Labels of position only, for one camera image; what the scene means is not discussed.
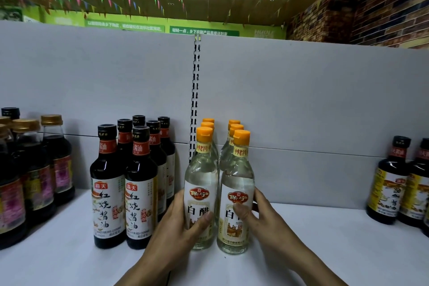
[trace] gold bottle cap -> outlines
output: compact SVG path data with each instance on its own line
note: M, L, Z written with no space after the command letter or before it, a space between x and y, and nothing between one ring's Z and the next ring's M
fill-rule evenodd
M60 114L44 114L40 117L42 126L62 126L63 118Z
M12 120L10 120L10 116L0 116L0 125L6 125L8 128L11 128Z
M9 134L9 127L6 125L0 124L0 138L7 137L8 134Z
M39 131L40 123L37 119L15 119L12 121L14 132Z

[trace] bottle neck label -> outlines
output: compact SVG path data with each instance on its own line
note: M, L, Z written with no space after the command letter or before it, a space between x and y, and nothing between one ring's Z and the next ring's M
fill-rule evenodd
M160 143L161 143L161 136L159 133L150 135L149 145L159 145Z
M237 157L247 157L249 153L248 147L240 147L240 146L234 146L234 156Z
M407 155L407 149L406 148L398 148L398 147L392 147L392 150L390 151L389 156L396 156L405 158Z
M161 135L161 138L170 137L170 128L161 128L160 135Z
M200 143L200 142L196 143L195 150L198 153L202 153L202 154L210 153L211 149L212 149L212 145L209 143Z
M113 140L100 140L100 147L98 152L100 154L111 154L116 152L117 148L116 139Z
M118 134L118 143L131 143L132 132L120 132Z
M132 146L132 154L136 156L148 155L149 154L149 142L139 143L134 142Z
M420 148L419 153L417 154L419 159L429 160L429 150Z

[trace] black bottle cap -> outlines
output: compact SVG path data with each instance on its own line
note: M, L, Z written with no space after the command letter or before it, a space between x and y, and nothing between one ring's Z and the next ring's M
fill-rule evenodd
M158 134L161 131L161 122L157 120L149 120L146 125L150 128L151 134Z
M429 138L423 138L422 142L420 143L420 148L429 150Z
M119 119L118 120L118 130L120 132L131 132L132 120L131 119Z
M141 114L137 114L135 116L132 116L132 125L133 126L144 126L144 125L146 125L146 117L141 115Z
M132 129L132 138L134 141L137 141L139 143L145 143L149 141L150 132L149 127L146 126L135 126Z
M403 136L393 137L393 147L397 148L408 148L410 147L411 139Z
M170 117L169 116L158 116L159 122L161 122L161 128L166 129L170 127Z
M112 140L116 138L116 125L98 126L98 137L102 140Z
M1 116L10 116L10 120L19 119L20 114L18 107L3 107L1 109Z

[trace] gray panel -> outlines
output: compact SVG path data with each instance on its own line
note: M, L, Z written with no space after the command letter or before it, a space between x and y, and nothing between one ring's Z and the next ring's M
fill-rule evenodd
M88 136L66 136L73 147L72 170L73 183L76 188L90 189L89 167L98 157L99 139ZM175 143L175 191L183 188L185 183L185 170L189 163L189 145Z
M380 157L249 148L255 184L270 202L365 208Z
M343 44L201 40L198 118L228 119L250 145L385 156L394 135L429 136L429 53Z
M194 36L0 22L0 105L63 115L65 132L144 114L189 142Z

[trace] white label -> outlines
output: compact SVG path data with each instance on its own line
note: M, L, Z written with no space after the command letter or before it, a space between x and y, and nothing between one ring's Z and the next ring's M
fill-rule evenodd
M176 154L167 156L167 198L174 196L174 168Z
M248 185L251 187L241 190L229 188L224 184L222 185L217 238L230 246L242 246L249 238L249 227L233 210L233 204L236 202L252 208L254 193L253 181L250 181Z
M148 238L154 231L157 220L155 179L125 180L126 234L131 239Z
M94 236L111 238L125 229L125 176L107 180L92 179Z
M196 186L185 181L185 220L186 228L190 229L206 212L215 210L217 181L208 186ZM197 242L204 242L213 236L213 222L200 235Z
M167 163L158 166L158 215L167 208Z

